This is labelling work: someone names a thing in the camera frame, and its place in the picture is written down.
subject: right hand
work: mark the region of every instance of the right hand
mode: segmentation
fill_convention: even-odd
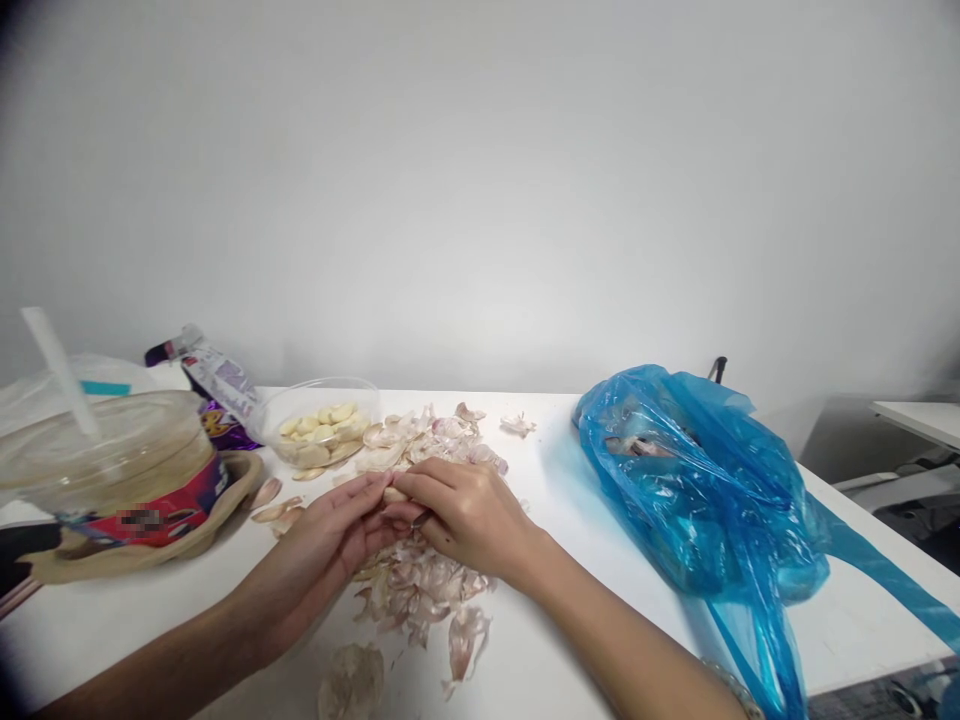
[[[412,523],[425,507],[433,510],[420,532],[437,551],[511,585],[526,572],[527,559],[544,532],[490,466],[429,458],[393,484],[414,502],[388,505],[383,514]]]

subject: hand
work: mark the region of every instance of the hand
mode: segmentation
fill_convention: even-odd
[[[544,533],[493,468],[430,458],[395,475],[393,484],[415,502],[388,505],[384,516],[412,523],[430,508],[434,516],[420,532],[433,547],[516,586]]]
[[[389,475],[368,473],[317,498],[226,598],[253,633],[259,664],[286,652],[364,560],[410,534],[407,524],[374,512],[389,482]]]

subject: blurred label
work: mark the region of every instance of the blurred label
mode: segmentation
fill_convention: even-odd
[[[58,520],[104,547],[163,547],[200,527],[210,516],[217,498],[232,482],[220,455],[214,453],[210,462],[186,485],[156,500],[110,517],[89,514]]]

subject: table surface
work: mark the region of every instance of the table surface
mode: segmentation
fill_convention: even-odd
[[[509,463],[507,481],[530,503],[532,519],[624,600],[698,656],[723,657],[699,600],[678,596],[614,520],[570,424],[576,395],[383,391],[385,414],[438,415],[461,400],[487,412],[480,429]],[[498,428],[499,418],[523,411],[538,424],[526,439]],[[314,499],[331,486],[327,473],[308,483],[272,452],[260,451],[267,472],[283,479],[280,498]],[[931,594],[960,610],[960,578],[857,505],[801,468],[813,495],[867,537]],[[8,506],[0,521],[18,510]],[[270,549],[269,529],[238,515],[217,542],[194,560],[174,561],[136,575],[44,587],[0,623],[7,665],[30,709],[68,692],[164,631],[226,595]],[[860,571],[830,559],[831,576],[811,600],[788,610],[810,694],[946,657],[949,649]],[[488,649],[473,678],[444,702],[449,677],[444,626],[435,626],[427,651],[406,650],[404,638],[377,638],[352,616],[361,603],[349,591],[316,628],[278,663],[249,678],[203,711],[208,718],[316,716],[319,677],[345,643],[376,639],[389,669],[381,717],[490,718],[611,717],[562,638],[526,598],[501,584],[478,598],[493,617]]]
[[[894,425],[960,452],[960,404],[874,402],[870,409]]]

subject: pile of garlic peels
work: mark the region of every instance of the pile of garlic peels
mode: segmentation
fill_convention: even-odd
[[[477,423],[484,416],[463,403],[453,417],[437,418],[432,405],[419,417],[412,412],[403,417],[391,415],[364,432],[366,450],[357,458],[357,472],[402,471],[429,457],[439,457],[459,463],[490,463],[504,475],[506,461],[481,442]],[[430,628],[452,616],[448,630],[451,679],[442,683],[449,699],[466,679],[471,658],[476,666],[489,637],[490,618],[467,603],[485,590],[495,590],[496,579],[441,555],[415,534],[381,550],[353,580],[364,584],[355,595],[363,598],[364,607],[354,620],[376,622],[378,633],[404,632],[410,647],[426,649]]]
[[[366,452],[356,461],[357,472],[406,470],[430,457],[460,463],[491,463],[501,475],[507,473],[507,461],[480,441],[477,423],[486,417],[471,412],[460,403],[453,417],[438,418],[433,405],[423,414],[409,412],[403,417],[389,415],[382,423],[371,425],[363,433]]]

